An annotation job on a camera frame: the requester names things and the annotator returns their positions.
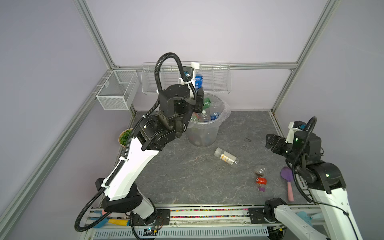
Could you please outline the small blue label water bottle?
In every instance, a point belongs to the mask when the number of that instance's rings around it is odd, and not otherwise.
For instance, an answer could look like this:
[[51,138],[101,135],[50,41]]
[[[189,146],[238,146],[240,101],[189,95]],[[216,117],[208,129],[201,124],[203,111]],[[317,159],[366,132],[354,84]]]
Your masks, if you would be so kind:
[[194,69],[193,76],[194,76],[194,83],[195,83],[195,89],[198,90],[203,87],[203,75],[200,73],[200,63],[198,62],[191,62],[191,67]]

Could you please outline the green soda bottle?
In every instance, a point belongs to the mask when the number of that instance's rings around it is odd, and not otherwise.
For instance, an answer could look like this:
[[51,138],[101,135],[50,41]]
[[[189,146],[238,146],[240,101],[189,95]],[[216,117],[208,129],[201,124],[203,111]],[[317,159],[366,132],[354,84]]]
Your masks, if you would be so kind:
[[210,98],[204,98],[203,99],[203,110],[205,111],[208,109],[211,105],[211,99]]

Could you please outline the frosted bottle yellow label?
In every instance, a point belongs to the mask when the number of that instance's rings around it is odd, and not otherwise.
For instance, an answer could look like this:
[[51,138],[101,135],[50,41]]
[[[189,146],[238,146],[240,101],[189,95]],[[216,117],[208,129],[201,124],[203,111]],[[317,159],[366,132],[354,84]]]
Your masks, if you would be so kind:
[[227,164],[230,164],[231,166],[237,165],[239,163],[239,160],[234,155],[226,152],[225,150],[221,148],[217,148],[214,152],[214,156],[219,158],[220,160],[226,162]]

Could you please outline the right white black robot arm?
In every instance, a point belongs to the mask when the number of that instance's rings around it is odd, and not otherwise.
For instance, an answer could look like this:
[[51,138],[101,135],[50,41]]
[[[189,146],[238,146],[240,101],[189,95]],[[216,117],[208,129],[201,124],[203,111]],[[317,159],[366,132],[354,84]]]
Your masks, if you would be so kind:
[[314,133],[317,120],[291,122],[285,138],[266,135],[266,148],[286,159],[300,194],[321,208],[329,235],[315,230],[280,198],[265,202],[265,220],[280,222],[300,240],[361,240],[343,175],[336,165],[322,161],[322,140]]

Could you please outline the clear bottle blue label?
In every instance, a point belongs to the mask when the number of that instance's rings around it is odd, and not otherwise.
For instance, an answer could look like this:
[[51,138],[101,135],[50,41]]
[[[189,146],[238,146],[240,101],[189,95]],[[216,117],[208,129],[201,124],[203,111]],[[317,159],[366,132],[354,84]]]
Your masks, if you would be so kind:
[[219,118],[223,112],[223,104],[221,102],[211,102],[209,109],[211,120],[214,121]]

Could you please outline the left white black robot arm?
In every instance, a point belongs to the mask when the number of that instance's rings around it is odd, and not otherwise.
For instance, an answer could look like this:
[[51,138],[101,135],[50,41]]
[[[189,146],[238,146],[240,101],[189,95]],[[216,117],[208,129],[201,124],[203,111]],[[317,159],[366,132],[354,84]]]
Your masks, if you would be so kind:
[[[160,70],[168,59],[175,60],[182,81],[163,89]],[[181,138],[192,115],[202,113],[204,89],[195,88],[195,75],[195,68],[183,66],[175,53],[165,53],[158,59],[154,69],[158,98],[132,129],[117,166],[106,178],[97,180],[98,192],[75,220],[74,229],[77,232],[95,227],[112,213],[131,213],[132,216],[139,217],[145,225],[156,222],[156,207],[141,193],[135,181],[145,166],[168,143]],[[104,196],[102,207],[105,213],[91,224],[81,226],[85,213],[100,196]]]

